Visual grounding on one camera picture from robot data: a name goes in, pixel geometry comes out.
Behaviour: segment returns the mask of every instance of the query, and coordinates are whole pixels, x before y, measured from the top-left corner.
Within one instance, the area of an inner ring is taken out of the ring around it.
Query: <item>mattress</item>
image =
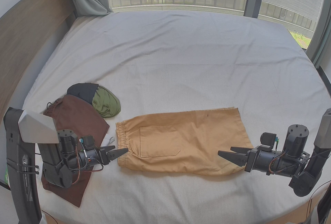
[[[331,107],[317,71],[283,25],[209,12],[77,19],[23,108],[41,113],[78,82],[99,83],[119,98],[121,112],[106,119],[116,140],[115,123],[137,115],[234,106],[254,146],[272,132],[282,147],[288,126],[303,124],[312,153]],[[323,170],[315,189],[330,178]],[[132,171],[114,161],[91,176],[80,208],[44,190],[39,178],[38,194],[43,210],[68,223],[265,223],[309,199],[297,197],[289,182],[259,171],[221,177]]]

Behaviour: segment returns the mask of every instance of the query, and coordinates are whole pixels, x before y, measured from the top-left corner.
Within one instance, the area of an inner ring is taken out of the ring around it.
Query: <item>olive green fabric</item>
[[[111,118],[121,111],[121,104],[118,98],[103,86],[98,86],[92,105],[103,118]]]

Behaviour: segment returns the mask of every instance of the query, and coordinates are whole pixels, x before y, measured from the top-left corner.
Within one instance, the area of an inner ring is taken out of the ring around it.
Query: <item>bed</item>
[[[254,146],[266,131],[283,146],[288,126],[298,123],[310,131],[311,153],[331,107],[317,71],[283,25],[209,12],[76,19],[23,108],[41,113],[78,82],[99,83],[119,98],[121,112],[106,119],[115,138],[115,123],[137,115],[235,106]],[[315,189],[330,179],[329,166]],[[80,208],[44,190],[40,178],[37,184],[41,208],[67,223],[266,223],[308,201],[289,181],[243,170],[222,177],[141,172],[111,162],[91,176]]]

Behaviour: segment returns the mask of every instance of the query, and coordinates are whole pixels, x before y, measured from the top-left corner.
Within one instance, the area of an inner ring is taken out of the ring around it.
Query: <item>folded clothing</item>
[[[152,172],[226,175],[239,167],[217,155],[253,147],[238,108],[147,114],[116,123],[119,166]]]
[[[73,95],[65,95],[63,98],[57,99],[44,111],[44,115],[54,119],[57,130],[71,129],[79,138],[92,135],[97,147],[101,146],[109,129],[109,125],[92,105]],[[43,188],[80,207],[86,186],[90,180],[91,172],[89,171],[92,170],[93,168],[82,171],[79,181],[68,189],[53,185],[42,176]]]
[[[111,91],[96,83],[76,83],[68,88],[67,94],[88,102],[103,118],[111,118],[121,111],[118,98]]]

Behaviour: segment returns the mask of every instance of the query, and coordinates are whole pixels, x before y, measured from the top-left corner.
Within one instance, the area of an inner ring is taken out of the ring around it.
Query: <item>green grass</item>
[[[304,35],[301,35],[301,34],[296,33],[296,32],[291,32],[290,31],[290,34],[297,41],[297,43],[300,45],[300,47],[306,49],[309,46],[309,43],[311,41],[310,38],[307,38]]]

